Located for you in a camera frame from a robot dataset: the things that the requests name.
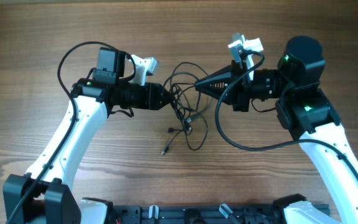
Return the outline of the black usb cable thin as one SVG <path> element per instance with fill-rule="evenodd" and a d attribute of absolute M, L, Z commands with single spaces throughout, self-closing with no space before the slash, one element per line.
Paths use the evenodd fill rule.
<path fill-rule="evenodd" d="M 184 134 L 186 145 L 187 145 L 188 149 L 190 149 L 191 151 L 200 150 L 205 142 L 206 136 L 208 135 L 208 124 L 206 123 L 206 120 L 204 119 L 202 113 L 200 111 L 198 111 L 201 95 L 198 95 L 195 109 L 190 106 L 190 101 L 189 101 L 188 97 L 186 96 L 186 92 L 188 90 L 195 88 L 195 82 L 173 82 L 173 79 L 179 75 L 187 75 L 187 76 L 194 78 L 196 81 L 199 80 L 199 78 L 196 75 L 194 75 L 190 72 L 173 72 L 166 79 L 166 81 L 164 83 L 164 86 L 166 84 L 169 84 L 168 92 L 169 92 L 169 94 L 171 94 L 173 96 L 173 101 L 170 104 L 172 106 L 175 116 L 177 117 L 177 119 L 180 122 L 180 127 L 177 129 L 175 129 L 175 128 L 168 129 L 168 131 L 167 131 L 168 133 L 172 133 L 172 132 L 177 132 L 177 133 L 171 138 L 171 140 L 169 140 L 168 144 L 162 150 L 161 155 L 163 155 L 163 156 L 169 151 L 170 146 L 172 145 L 173 141 L 181 133 Z M 195 121 L 200 116 L 202 117 L 202 119 L 205 123 L 206 134 L 204 135 L 204 138 L 201 141 L 201 143 L 199 144 L 199 146 L 193 147 L 193 146 L 191 146 L 190 141 L 189 141 L 189 135 L 191 135 L 193 132 L 193 128 L 190 125 L 190 123 L 192 121 Z"/>

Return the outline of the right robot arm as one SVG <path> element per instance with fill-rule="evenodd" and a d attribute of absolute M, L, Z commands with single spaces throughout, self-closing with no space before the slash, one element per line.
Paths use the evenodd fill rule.
<path fill-rule="evenodd" d="M 275 69 L 263 69 L 259 39 L 235 34 L 230 65 L 198 80 L 198 92 L 219 104 L 246 112 L 254 100 L 275 100 L 277 118 L 308 155 L 323 179 L 341 223 L 358 223 L 358 161 L 348 143 L 341 119 L 320 89 L 325 68 L 320 43 L 308 36 L 291 38 Z"/>

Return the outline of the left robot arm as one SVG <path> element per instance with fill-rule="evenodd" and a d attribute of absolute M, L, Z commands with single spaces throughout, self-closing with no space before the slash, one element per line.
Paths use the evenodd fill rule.
<path fill-rule="evenodd" d="M 3 186 L 8 223 L 121 223 L 112 202 L 76 201 L 72 187 L 79 164 L 96 132 L 112 114 L 133 117 L 134 109 L 159 110 L 172 95 L 150 83 L 158 61 L 101 44 L 88 75 L 67 90 L 69 104 L 47 147 L 23 175 Z"/>

